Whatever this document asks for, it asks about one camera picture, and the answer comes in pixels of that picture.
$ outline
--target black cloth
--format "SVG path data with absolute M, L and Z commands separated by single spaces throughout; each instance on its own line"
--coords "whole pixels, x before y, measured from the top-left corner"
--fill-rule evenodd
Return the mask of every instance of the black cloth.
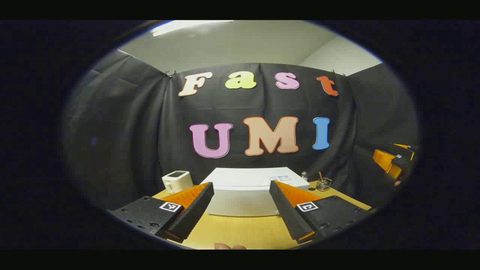
M 254 73 L 251 89 L 229 89 L 228 75 Z M 212 72 L 198 92 L 179 97 L 185 76 Z M 280 89 L 276 73 L 294 73 L 300 87 Z M 328 95 L 316 79 L 335 82 Z M 216 167 L 289 167 L 309 181 L 333 179 L 332 187 L 372 206 L 385 202 L 393 186 L 373 162 L 373 151 L 391 143 L 415 144 L 402 86 L 385 66 L 345 77 L 313 68 L 269 63 L 204 67 L 168 76 L 121 51 L 100 61 L 78 84 L 67 106 L 65 146 L 76 183 L 95 205 L 110 210 L 164 189 L 162 175 L 190 171 L 199 184 Z M 272 130 L 280 118 L 297 117 L 294 153 L 247 156 L 247 117 L 263 117 Z M 329 148 L 314 150 L 313 119 L 326 117 Z M 231 123 L 229 153 L 198 155 L 193 124 L 207 124 L 206 144 L 218 148 L 217 123 Z
M 225 82 L 228 75 L 238 71 L 254 73 L 257 85 L 251 89 L 228 89 Z M 179 97 L 185 76 L 212 72 L 198 92 L 191 96 Z M 297 89 L 280 89 L 275 83 L 276 73 L 293 73 L 300 83 Z M 336 97 L 326 94 L 319 76 L 328 76 L 340 94 Z M 264 153 L 247 156 L 249 128 L 243 123 L 247 117 L 263 117 L 275 129 L 284 116 L 297 117 L 296 143 L 299 150 L 294 153 Z M 313 119 L 326 117 L 329 148 L 314 150 L 316 125 Z M 346 77 L 313 68 L 266 63 L 232 64 L 205 67 L 172 76 L 168 84 L 165 103 L 161 112 L 159 127 L 158 155 L 164 173 L 187 170 L 192 174 L 194 184 L 203 181 L 216 167 L 264 168 L 289 167 L 301 174 L 306 171 L 309 181 L 323 176 L 335 179 L 334 187 L 345 186 L 345 179 L 336 176 L 345 170 L 355 137 L 355 103 Z M 198 155 L 193 148 L 193 124 L 207 124 L 206 144 L 210 149 L 218 148 L 216 123 L 231 123 L 229 153 L 219 159 Z

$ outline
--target white box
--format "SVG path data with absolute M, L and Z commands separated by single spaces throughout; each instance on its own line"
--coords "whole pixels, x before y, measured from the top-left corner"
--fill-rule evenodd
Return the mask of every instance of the white box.
M 203 180 L 212 182 L 215 194 L 206 212 L 211 215 L 260 217 L 278 215 L 270 195 L 277 180 L 307 190 L 310 184 L 287 167 L 261 169 L 216 168 Z
M 193 187 L 192 177 L 187 171 L 174 171 L 162 177 L 165 189 L 170 194 Z

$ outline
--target orange object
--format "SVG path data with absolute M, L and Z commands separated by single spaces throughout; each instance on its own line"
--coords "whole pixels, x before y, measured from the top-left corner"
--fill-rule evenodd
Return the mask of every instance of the orange object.
M 380 166 L 387 174 L 391 175 L 394 179 L 397 179 L 402 172 L 402 169 L 392 163 L 392 160 L 394 158 L 394 155 L 378 149 L 376 149 L 373 153 L 373 160 L 378 164 L 378 166 Z
M 410 148 L 410 146 L 408 146 L 408 145 L 398 145 L 398 144 L 394 144 L 394 145 L 396 145 L 396 146 L 400 146 L 400 147 L 402 147 L 402 148 L 405 148 L 405 149 L 408 149 L 408 148 Z
M 172 236 L 172 237 L 174 237 L 174 238 L 176 238 L 176 239 L 180 239 L 180 237 L 174 235 L 173 233 L 169 232 L 168 230 L 163 230 L 163 232 L 166 233 L 166 234 L 168 234 L 168 235 L 170 235 L 170 236 Z
M 297 204 L 322 199 L 321 197 L 317 195 L 313 195 L 312 193 L 305 191 L 303 189 L 299 189 L 279 181 L 274 181 L 274 182 L 278 185 L 283 195 L 285 195 L 285 197 L 288 199 L 292 207 L 296 207 Z
M 198 195 L 205 189 L 205 187 L 209 183 L 210 182 L 193 186 L 189 189 L 185 189 L 178 193 L 169 195 L 165 198 L 161 198 L 161 200 L 166 202 L 181 204 L 184 208 L 183 211 L 180 213 L 181 215 L 190 206 L 190 204 L 192 204 L 192 202 L 198 197 Z
M 301 242 L 302 240 L 305 240 L 305 239 L 307 239 L 307 238 L 309 238 L 309 237 L 310 237 L 310 238 L 313 238 L 314 236 L 315 236 L 315 232 L 309 232 L 309 233 L 307 233 L 306 235 L 304 235 L 304 236 L 300 237 L 299 239 L 297 239 L 297 241 L 300 241 L 300 242 Z
M 335 85 L 334 81 L 330 81 L 327 76 L 318 77 L 317 81 L 320 81 L 322 83 L 322 87 L 325 93 L 331 96 L 338 96 L 338 92 L 333 90 L 332 88 L 332 86 Z

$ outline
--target wooden table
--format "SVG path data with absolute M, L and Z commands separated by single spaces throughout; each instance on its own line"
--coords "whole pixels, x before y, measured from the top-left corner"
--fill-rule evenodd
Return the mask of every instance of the wooden table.
M 310 187 L 315 188 L 316 183 L 317 181 L 310 182 Z M 371 208 L 332 188 L 323 192 L 318 190 L 309 192 L 322 198 L 336 195 L 362 209 L 369 210 Z M 163 190 L 153 197 L 161 199 L 168 195 L 168 192 Z M 297 241 L 290 237 L 287 227 L 279 215 L 225 217 L 209 215 L 206 212 L 200 218 L 190 236 L 180 245 L 195 249 L 214 249 L 215 243 L 224 243 L 230 247 L 243 245 L 247 249 L 288 249 L 299 245 Z

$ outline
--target ceiling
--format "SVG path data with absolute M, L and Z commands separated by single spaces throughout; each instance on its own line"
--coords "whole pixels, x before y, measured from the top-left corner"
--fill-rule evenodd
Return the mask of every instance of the ceiling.
M 336 36 L 305 21 L 233 21 L 147 32 L 119 49 L 171 74 L 228 63 L 299 65 Z

